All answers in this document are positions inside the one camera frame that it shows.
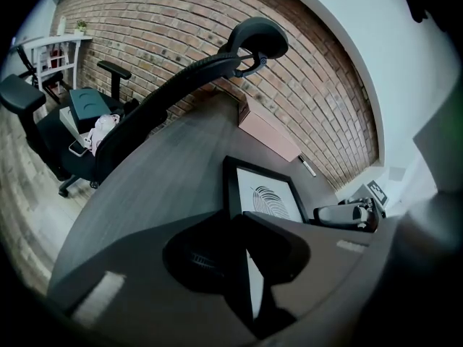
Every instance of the desk surface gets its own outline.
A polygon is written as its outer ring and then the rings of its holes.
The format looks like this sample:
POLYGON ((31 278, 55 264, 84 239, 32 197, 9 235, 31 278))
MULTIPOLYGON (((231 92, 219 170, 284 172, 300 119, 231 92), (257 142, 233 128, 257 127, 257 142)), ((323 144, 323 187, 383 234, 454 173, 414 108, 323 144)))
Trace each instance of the desk surface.
POLYGON ((65 43, 67 41, 82 41, 92 40, 92 36, 78 36, 78 35, 63 35, 63 36, 48 36, 47 38, 38 38, 24 43, 22 47, 25 50, 40 48, 41 46, 52 45, 54 43, 65 43))
POLYGON ((237 127, 237 103, 220 94, 162 129, 98 188, 75 221, 57 258, 49 290, 116 240, 147 228, 223 208, 226 155, 291 176, 307 214, 336 204, 318 171, 288 163, 237 127))

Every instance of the office chair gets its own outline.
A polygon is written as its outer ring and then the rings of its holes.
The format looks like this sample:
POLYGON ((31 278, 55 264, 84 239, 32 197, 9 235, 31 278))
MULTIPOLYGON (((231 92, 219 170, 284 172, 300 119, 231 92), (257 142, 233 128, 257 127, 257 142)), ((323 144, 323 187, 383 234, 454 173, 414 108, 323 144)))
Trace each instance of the office chair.
MULTIPOLYGON (((17 53, 19 54, 20 56, 20 59, 22 61, 22 63, 25 65, 25 67, 27 68, 27 71, 23 74, 21 74, 21 78, 23 77, 27 77, 27 76, 32 76, 32 85, 34 87, 38 87, 38 78, 37 76, 35 75, 37 69, 32 65, 32 63, 30 63, 29 61, 29 58, 27 57, 25 51, 24 51, 24 48, 22 47, 22 45, 18 45, 18 47, 16 48, 17 50, 17 53)), ((57 82, 62 82, 63 81, 63 73, 60 71, 60 72, 56 72, 56 73, 53 73, 53 74, 50 74, 47 78, 45 78, 44 81, 42 81, 42 86, 43 86, 43 90, 45 90, 45 92, 47 94, 50 95, 50 97, 55 101, 57 102, 58 104, 60 104, 59 102, 59 97, 56 96, 56 94, 53 92, 53 90, 50 88, 50 86, 56 84, 57 82)))
MULTIPOLYGON (((260 17, 245 20, 234 28, 218 54, 184 68, 131 112, 124 112, 122 120, 101 141, 95 157, 86 153, 79 158, 68 151, 74 138, 59 120, 59 109, 68 106, 66 102, 35 124, 33 112, 45 103, 45 95, 13 74, 0 84, 0 101, 19 116, 29 146, 57 179, 67 179, 59 187, 59 194, 66 197, 67 187, 78 179, 88 180, 92 187, 98 187, 143 143, 153 128, 165 121, 166 110, 192 91, 219 77, 246 77, 265 66, 267 59, 279 58, 287 50, 287 38, 276 23, 260 17), (251 54, 239 57, 239 48, 251 54), (251 58, 254 64, 250 68, 237 69, 243 60, 251 58)), ((122 104, 117 100, 119 81, 121 78, 128 80, 130 72, 107 61, 98 62, 98 66, 111 73, 111 97, 102 93, 101 96, 111 112, 122 110, 122 104)))

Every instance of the red brick wall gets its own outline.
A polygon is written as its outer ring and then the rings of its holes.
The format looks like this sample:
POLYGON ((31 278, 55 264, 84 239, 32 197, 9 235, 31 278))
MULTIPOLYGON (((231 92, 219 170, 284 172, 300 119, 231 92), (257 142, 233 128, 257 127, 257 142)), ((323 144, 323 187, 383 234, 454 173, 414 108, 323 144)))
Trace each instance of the red brick wall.
POLYGON ((219 79, 171 107, 167 123, 215 91, 259 100, 292 133, 335 188, 378 157, 373 113, 349 57, 331 31, 298 0, 60 0, 51 29, 67 18, 88 23, 93 41, 80 55, 79 86, 110 92, 101 59, 133 73, 123 100, 143 99, 181 68, 215 54, 248 17, 271 18, 288 35, 286 56, 247 79, 219 79))

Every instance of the phone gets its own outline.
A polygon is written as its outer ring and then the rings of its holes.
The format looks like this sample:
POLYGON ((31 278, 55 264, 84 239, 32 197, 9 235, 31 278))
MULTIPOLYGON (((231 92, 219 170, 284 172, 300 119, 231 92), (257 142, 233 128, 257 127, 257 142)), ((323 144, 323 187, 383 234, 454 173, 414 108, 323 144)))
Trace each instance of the phone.
POLYGON ((84 148, 77 140, 75 140, 70 146, 69 146, 69 151, 72 154, 75 154, 77 157, 82 157, 85 152, 87 151, 87 148, 84 148))

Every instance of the framed picture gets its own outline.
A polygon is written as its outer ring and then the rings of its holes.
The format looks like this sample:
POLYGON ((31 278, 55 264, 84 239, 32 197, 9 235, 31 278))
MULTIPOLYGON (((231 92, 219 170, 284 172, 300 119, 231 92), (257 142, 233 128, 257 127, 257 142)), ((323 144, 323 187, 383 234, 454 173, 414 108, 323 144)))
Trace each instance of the framed picture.
POLYGON ((224 207, 230 219, 250 211, 308 223, 289 176, 229 156, 224 159, 224 207))

